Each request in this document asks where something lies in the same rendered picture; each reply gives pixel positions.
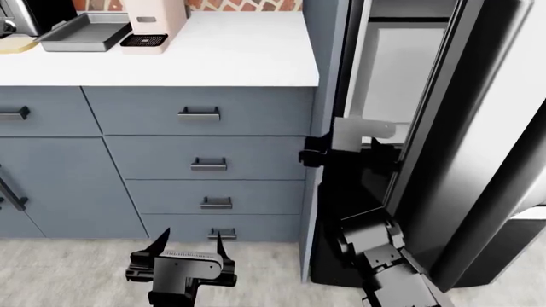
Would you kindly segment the wide blue-grey drawer front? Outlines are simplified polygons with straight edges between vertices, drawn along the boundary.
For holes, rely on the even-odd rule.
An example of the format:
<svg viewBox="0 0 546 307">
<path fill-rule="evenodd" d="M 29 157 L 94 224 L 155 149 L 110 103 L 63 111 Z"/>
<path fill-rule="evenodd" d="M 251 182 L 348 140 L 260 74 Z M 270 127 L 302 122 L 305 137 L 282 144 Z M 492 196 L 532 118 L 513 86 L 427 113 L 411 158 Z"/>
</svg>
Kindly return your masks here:
<svg viewBox="0 0 546 307">
<path fill-rule="evenodd" d="M 309 87 L 84 87 L 106 135 L 304 136 Z M 219 107 L 221 120 L 185 121 L 184 107 Z"/>
</svg>

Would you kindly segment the blue-grey kitchen cabinet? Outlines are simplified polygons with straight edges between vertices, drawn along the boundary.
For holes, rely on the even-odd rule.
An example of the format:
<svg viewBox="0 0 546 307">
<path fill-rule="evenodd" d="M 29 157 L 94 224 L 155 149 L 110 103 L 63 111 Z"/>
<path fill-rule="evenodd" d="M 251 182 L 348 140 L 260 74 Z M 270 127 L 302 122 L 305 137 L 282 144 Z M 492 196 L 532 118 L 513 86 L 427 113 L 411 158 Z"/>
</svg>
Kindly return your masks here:
<svg viewBox="0 0 546 307">
<path fill-rule="evenodd" d="M 0 55 L 0 238 L 295 242 L 307 277 L 299 153 L 328 131 L 345 10 L 194 12 L 159 55 Z"/>
</svg>

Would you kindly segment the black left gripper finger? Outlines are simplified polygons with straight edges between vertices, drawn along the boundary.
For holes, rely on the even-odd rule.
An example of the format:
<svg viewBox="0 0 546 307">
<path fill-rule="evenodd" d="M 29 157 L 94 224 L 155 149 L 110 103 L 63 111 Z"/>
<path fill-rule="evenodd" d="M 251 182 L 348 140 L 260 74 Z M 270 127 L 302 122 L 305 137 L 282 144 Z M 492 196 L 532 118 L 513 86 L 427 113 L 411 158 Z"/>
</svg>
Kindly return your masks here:
<svg viewBox="0 0 546 307">
<path fill-rule="evenodd" d="M 221 256 L 221 258 L 223 259 L 223 261 L 230 261 L 231 259 L 229 258 L 229 256 L 227 255 L 227 252 L 225 251 L 224 249 L 224 245 L 223 245 L 223 241 L 222 241 L 222 236 L 221 236 L 221 233 L 218 232 L 217 234 L 217 253 L 218 255 Z"/>
<path fill-rule="evenodd" d="M 151 245 L 147 247 L 146 251 L 151 258 L 158 257 L 165 250 L 166 244 L 170 237 L 170 233 L 171 229 L 166 229 L 165 232 L 162 233 L 162 235 L 160 235 Z"/>
</svg>

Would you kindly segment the blue-grey cabinet door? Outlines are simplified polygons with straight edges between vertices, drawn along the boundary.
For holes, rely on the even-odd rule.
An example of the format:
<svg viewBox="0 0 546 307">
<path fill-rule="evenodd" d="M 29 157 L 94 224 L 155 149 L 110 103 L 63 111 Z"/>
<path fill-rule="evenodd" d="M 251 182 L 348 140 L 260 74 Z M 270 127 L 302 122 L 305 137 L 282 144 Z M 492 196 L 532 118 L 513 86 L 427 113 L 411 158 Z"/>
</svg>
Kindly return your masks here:
<svg viewBox="0 0 546 307">
<path fill-rule="evenodd" d="M 147 237 L 100 137 L 0 137 L 0 164 L 29 199 L 17 211 L 0 194 L 0 238 Z"/>
</svg>

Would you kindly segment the pale wooden cutting board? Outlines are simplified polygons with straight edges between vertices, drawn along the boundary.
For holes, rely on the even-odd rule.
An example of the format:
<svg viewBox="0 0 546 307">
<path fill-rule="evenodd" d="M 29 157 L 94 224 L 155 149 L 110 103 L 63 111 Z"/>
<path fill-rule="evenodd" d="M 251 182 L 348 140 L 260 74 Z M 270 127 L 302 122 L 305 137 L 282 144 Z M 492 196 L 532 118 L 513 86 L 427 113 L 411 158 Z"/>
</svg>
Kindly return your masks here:
<svg viewBox="0 0 546 307">
<path fill-rule="evenodd" d="M 24 53 L 37 45 L 35 38 L 28 35 L 8 35 L 6 38 L 0 38 L 0 55 Z"/>
</svg>

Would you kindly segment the stainless steel toaster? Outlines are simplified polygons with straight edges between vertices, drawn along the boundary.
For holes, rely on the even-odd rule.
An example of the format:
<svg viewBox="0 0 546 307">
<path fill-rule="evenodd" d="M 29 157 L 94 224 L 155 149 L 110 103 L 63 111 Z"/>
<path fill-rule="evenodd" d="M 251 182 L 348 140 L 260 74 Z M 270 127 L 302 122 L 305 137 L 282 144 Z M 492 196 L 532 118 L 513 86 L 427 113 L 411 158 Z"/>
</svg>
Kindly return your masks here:
<svg viewBox="0 0 546 307">
<path fill-rule="evenodd" d="M 37 38 L 77 16 L 72 0 L 0 0 L 0 38 Z"/>
</svg>

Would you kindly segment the beige coffee machine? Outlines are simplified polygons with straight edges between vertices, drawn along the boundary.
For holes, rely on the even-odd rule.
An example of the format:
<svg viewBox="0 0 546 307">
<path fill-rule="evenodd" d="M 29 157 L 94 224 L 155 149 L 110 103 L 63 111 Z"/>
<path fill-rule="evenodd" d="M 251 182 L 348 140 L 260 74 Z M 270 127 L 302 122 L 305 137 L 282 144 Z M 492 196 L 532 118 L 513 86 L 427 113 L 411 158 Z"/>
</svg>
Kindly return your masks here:
<svg viewBox="0 0 546 307">
<path fill-rule="evenodd" d="M 119 45 L 126 55 L 160 55 L 189 19 L 185 0 L 123 0 L 132 33 Z"/>
</svg>

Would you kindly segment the grey metal baking tray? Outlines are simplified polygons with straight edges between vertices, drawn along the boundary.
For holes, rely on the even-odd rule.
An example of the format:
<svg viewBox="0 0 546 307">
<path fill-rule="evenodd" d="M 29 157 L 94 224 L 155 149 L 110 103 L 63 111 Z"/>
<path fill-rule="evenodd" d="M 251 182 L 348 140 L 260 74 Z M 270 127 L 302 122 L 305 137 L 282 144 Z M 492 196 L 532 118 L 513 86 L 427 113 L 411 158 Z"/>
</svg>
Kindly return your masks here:
<svg viewBox="0 0 546 307">
<path fill-rule="evenodd" d="M 57 26 L 35 42 L 47 52 L 101 53 L 131 32 L 127 13 L 83 13 Z"/>
</svg>

